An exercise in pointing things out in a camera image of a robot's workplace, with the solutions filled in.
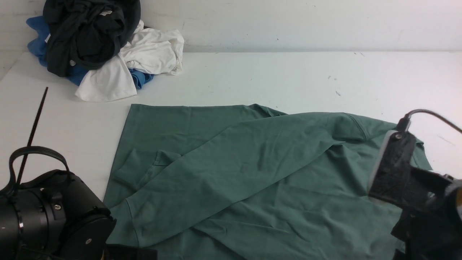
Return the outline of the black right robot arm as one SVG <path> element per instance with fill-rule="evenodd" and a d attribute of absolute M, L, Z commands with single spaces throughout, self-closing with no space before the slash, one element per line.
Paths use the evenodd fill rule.
<path fill-rule="evenodd" d="M 403 211 L 392 235 L 404 242 L 394 260 L 461 259 L 461 180 L 435 173 L 411 174 Z"/>

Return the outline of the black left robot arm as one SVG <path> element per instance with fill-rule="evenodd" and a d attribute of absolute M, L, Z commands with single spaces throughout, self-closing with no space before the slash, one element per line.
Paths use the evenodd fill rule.
<path fill-rule="evenodd" d="M 99 260 L 117 221 L 81 178 L 49 171 L 1 198 L 2 260 Z"/>

